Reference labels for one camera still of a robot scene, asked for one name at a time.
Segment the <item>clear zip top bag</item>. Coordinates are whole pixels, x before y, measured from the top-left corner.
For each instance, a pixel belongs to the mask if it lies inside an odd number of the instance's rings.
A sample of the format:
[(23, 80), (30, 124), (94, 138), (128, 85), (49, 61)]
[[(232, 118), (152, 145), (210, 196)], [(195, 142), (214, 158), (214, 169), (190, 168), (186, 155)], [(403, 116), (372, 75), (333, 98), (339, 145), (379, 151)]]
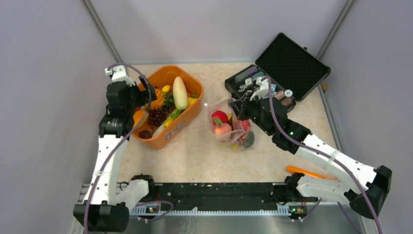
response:
[(206, 126), (218, 141), (232, 149), (248, 149), (255, 143), (251, 121), (239, 120), (231, 104), (234, 98), (227, 98), (215, 105), (204, 103)]

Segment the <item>red toy tomato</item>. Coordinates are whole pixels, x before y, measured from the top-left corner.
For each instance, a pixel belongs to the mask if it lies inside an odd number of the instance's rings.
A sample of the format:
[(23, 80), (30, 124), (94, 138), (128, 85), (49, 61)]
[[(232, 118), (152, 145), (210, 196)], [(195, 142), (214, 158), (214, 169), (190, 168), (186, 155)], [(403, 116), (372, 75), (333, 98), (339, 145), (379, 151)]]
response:
[(211, 115), (211, 118), (212, 118), (213, 123), (217, 126), (221, 126), (224, 123), (229, 122), (227, 113), (220, 111), (220, 110), (213, 112)]

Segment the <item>dark toy grape bunch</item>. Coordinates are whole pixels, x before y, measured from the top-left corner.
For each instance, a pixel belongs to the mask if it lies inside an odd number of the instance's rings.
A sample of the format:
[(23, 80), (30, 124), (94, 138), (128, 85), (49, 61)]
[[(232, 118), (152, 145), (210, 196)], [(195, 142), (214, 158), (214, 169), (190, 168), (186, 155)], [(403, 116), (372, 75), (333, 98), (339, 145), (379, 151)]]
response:
[(159, 127), (169, 116), (170, 107), (163, 106), (158, 109), (149, 110), (148, 124), (151, 126)]

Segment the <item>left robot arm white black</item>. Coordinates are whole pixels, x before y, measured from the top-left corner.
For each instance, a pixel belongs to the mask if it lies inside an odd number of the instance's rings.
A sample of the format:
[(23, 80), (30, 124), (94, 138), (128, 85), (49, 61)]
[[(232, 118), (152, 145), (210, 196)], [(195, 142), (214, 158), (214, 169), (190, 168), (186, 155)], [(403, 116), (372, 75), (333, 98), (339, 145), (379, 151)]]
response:
[(130, 136), (137, 127), (133, 114), (156, 97), (154, 88), (144, 75), (139, 77), (141, 91), (129, 76), (112, 79), (107, 86), (106, 112), (99, 123), (98, 153), (90, 186), (81, 204), (73, 209), (74, 217), (84, 227), (84, 233), (124, 232), (130, 211), (142, 199), (151, 201), (156, 188), (147, 180), (136, 179), (117, 192), (120, 162)]

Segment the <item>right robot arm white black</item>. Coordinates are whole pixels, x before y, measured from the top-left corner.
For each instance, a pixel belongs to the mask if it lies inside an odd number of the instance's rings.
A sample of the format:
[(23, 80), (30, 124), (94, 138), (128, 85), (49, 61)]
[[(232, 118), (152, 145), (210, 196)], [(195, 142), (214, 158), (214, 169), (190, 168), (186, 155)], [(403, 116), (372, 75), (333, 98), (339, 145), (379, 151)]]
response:
[(287, 108), (275, 98), (236, 100), (229, 104), (239, 120), (250, 120), (284, 151), (305, 158), (333, 174), (338, 180), (310, 179), (293, 175), (285, 181), (286, 196), (292, 201), (320, 197), (349, 205), (359, 215), (378, 217), (390, 192), (393, 172), (381, 165), (363, 164), (329, 146), (303, 125), (290, 120)]

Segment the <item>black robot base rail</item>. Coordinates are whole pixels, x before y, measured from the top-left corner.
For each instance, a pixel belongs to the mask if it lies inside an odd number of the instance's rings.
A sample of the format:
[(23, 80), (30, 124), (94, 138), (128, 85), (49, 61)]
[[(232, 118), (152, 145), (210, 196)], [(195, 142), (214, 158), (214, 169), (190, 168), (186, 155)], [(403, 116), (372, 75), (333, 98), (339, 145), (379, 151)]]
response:
[(305, 205), (304, 198), (279, 182), (252, 183), (154, 183), (141, 203), (167, 211), (249, 212), (276, 211), (283, 205)]

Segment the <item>red toy pepper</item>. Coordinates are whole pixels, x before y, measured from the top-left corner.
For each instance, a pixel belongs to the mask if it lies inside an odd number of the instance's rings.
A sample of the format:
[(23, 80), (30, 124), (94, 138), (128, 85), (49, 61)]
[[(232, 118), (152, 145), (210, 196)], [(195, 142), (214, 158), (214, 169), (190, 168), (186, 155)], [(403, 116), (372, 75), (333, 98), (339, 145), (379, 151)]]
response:
[(235, 130), (243, 130), (245, 132), (249, 132), (251, 128), (252, 127), (249, 120), (237, 120), (234, 123)]

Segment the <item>toy peach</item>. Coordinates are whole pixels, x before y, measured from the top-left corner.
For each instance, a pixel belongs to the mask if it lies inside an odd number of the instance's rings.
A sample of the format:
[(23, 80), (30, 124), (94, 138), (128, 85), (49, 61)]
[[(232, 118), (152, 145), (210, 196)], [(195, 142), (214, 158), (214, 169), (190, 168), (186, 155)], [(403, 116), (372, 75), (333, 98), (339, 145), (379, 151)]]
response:
[(213, 128), (213, 133), (216, 135), (227, 135), (232, 132), (232, 127), (228, 123), (216, 124)]

